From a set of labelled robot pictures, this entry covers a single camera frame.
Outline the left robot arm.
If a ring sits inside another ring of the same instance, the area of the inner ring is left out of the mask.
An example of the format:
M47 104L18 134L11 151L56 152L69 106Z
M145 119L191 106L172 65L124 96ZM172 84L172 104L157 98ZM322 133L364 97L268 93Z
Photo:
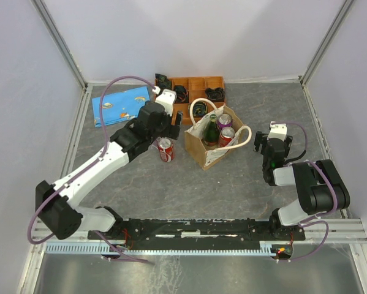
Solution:
M96 230L110 239L122 234L123 225L111 209L84 208L81 201L106 177L146 152L159 137L176 140L183 114L173 118L163 105L147 102L138 116L108 138L107 145L66 177L36 187L36 213L57 239L77 230Z

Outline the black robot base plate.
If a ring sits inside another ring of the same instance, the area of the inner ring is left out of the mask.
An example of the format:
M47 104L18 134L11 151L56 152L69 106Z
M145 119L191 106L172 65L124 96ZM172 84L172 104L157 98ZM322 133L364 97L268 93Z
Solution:
M137 251L205 251L259 249L261 241L304 241L297 225L285 227L269 220L160 220L129 219L102 234L109 241L122 241Z

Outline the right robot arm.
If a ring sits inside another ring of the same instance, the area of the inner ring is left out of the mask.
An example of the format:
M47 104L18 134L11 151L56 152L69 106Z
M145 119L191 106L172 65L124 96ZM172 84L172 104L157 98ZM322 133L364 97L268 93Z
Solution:
M288 159L293 137L285 131L255 134L254 150L263 156L263 179L269 186L294 186L297 199L287 206L275 209L268 224L274 239L283 239L290 231L299 231L299 225L318 219L350 205L350 195L330 159L316 162L296 162L305 154Z

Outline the red soda can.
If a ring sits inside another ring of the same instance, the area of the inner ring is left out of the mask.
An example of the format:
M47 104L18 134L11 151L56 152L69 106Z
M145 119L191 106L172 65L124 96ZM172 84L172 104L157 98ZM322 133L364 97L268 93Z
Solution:
M226 147L234 138L235 130L232 127L224 127L219 134L218 147Z
M174 159L173 142L169 138L161 138L157 144L161 160L171 162Z

